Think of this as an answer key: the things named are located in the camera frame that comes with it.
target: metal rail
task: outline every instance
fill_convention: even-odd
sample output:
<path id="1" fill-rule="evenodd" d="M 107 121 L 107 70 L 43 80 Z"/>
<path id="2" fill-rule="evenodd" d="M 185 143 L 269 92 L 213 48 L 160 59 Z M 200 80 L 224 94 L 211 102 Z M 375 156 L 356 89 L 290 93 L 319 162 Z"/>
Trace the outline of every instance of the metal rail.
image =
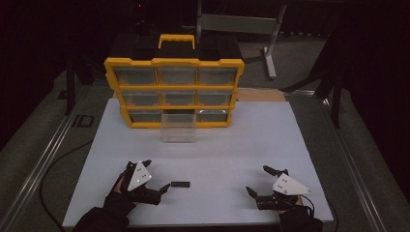
<path id="1" fill-rule="evenodd" d="M 31 197 L 36 191 L 36 188 L 39 185 L 45 171 L 50 166 L 55 154 L 58 151 L 58 148 L 60 147 L 61 143 L 64 140 L 64 137 L 70 129 L 71 124 L 73 123 L 76 112 L 81 106 L 82 101 L 90 92 L 90 89 L 90 86 L 82 86 L 79 90 L 79 94 L 76 100 L 77 104 L 73 107 L 71 113 L 64 117 L 57 131 L 54 133 L 43 154 L 41 155 L 39 161 L 27 176 L 26 180 L 21 186 L 20 191 L 18 192 L 18 195 L 0 221 L 0 231 L 12 231 L 15 227 L 15 224 L 17 223 L 18 219 L 30 202 Z"/>

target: small black object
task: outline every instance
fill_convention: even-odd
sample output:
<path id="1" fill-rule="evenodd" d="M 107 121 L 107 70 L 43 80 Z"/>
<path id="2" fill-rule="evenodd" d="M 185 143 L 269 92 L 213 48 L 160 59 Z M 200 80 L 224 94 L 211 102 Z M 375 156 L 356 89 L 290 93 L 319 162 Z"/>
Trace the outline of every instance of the small black object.
<path id="1" fill-rule="evenodd" d="M 190 182 L 171 182 L 172 187 L 189 188 Z"/>

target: hand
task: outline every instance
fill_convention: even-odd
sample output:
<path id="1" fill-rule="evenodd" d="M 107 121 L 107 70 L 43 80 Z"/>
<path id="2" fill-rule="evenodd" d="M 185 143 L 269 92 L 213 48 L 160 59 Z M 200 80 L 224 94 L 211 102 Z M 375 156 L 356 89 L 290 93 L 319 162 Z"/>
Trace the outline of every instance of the hand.
<path id="1" fill-rule="evenodd" d="M 295 205 L 300 205 L 300 206 L 304 205 L 304 202 L 302 201 L 302 197 L 300 195 L 298 195 L 298 201 L 296 201 Z M 278 211 L 278 213 L 280 215 L 285 213 L 285 212 L 287 212 L 287 211 Z"/>
<path id="2" fill-rule="evenodd" d="M 124 176 L 120 179 L 120 181 L 118 182 L 117 186 L 114 188 L 115 192 L 118 192 L 120 194 L 123 194 L 123 192 L 121 192 L 121 185 L 123 184 L 123 180 L 124 180 Z"/>

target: black cable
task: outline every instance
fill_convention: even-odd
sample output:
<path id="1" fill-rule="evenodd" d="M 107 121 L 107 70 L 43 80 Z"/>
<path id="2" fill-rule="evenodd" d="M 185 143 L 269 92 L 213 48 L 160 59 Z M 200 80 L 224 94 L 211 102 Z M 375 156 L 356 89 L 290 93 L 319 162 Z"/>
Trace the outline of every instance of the black cable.
<path id="1" fill-rule="evenodd" d="M 307 198 L 307 197 L 305 197 L 305 196 L 303 196 L 303 195 L 302 195 L 302 197 L 304 197 L 304 199 L 306 199 L 306 200 L 308 200 L 308 202 L 310 202 L 311 208 L 312 208 L 313 213 L 314 213 L 314 205 L 313 205 L 313 202 L 311 202 L 311 200 L 310 200 L 309 198 Z"/>
<path id="2" fill-rule="evenodd" d="M 337 216 L 337 212 L 336 212 L 335 206 L 334 206 L 334 205 L 332 204 L 332 202 L 328 199 L 328 197 L 326 197 L 326 200 L 328 201 L 328 203 L 329 203 L 329 205 L 331 206 L 333 212 L 335 213 L 335 224 L 336 224 L 335 232 L 337 232 L 337 230 L 338 230 L 338 216 Z"/>
<path id="3" fill-rule="evenodd" d="M 54 221 L 54 223 L 57 225 L 57 227 L 60 229 L 61 232 L 66 232 L 64 230 L 64 227 L 62 226 L 62 223 L 60 223 L 60 221 L 58 221 L 58 219 L 54 216 L 54 214 L 52 212 L 50 212 L 50 210 L 48 209 L 48 207 L 46 206 L 45 202 L 44 202 L 44 198 L 43 198 L 43 185 L 44 185 L 44 179 L 47 176 L 48 172 L 51 170 L 51 167 L 54 166 L 55 163 L 57 163 L 59 160 L 61 160 L 62 158 L 66 157 L 67 155 L 87 146 L 88 144 L 92 143 L 93 140 L 88 141 L 86 143 L 84 143 L 83 145 L 76 147 L 72 150 L 70 150 L 69 152 L 65 153 L 64 155 L 62 155 L 61 157 L 59 157 L 58 159 L 56 159 L 54 162 L 51 163 L 51 165 L 48 167 L 48 169 L 45 171 L 42 179 L 40 180 L 40 188 L 39 188 L 39 197 L 40 197 L 40 201 L 42 203 L 42 206 L 45 210 L 45 212 L 48 214 L 48 216 Z"/>

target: clear plastic drawer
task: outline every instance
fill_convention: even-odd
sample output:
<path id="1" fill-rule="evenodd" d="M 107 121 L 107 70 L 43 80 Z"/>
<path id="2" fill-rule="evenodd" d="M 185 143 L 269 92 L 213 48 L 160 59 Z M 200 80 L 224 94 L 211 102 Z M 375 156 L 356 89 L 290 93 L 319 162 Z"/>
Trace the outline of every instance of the clear plastic drawer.
<path id="1" fill-rule="evenodd" d="M 198 90 L 199 105 L 229 105 L 232 98 L 230 90 Z"/>
<path id="2" fill-rule="evenodd" d="M 151 67 L 114 67 L 120 85 L 155 85 L 155 69 Z"/>
<path id="3" fill-rule="evenodd" d="M 161 102 L 164 105 L 193 105 L 194 90 L 165 90 L 161 91 Z"/>
<path id="4" fill-rule="evenodd" d="M 194 85 L 196 68 L 185 66 L 158 67 L 158 76 L 162 85 Z"/>
<path id="5" fill-rule="evenodd" d="M 198 122 L 226 122 L 227 109 L 198 109 L 196 119 Z"/>
<path id="6" fill-rule="evenodd" d="M 160 110 L 130 110 L 130 116 L 134 123 L 159 123 L 161 121 Z"/>
<path id="7" fill-rule="evenodd" d="M 124 90 L 122 91 L 127 106 L 159 105 L 158 91 Z"/>
<path id="8" fill-rule="evenodd" d="M 193 109 L 163 111 L 161 137 L 164 142 L 193 142 L 195 134 L 195 111 Z"/>
<path id="9" fill-rule="evenodd" d="M 200 85 L 233 85 L 237 68 L 199 68 Z"/>

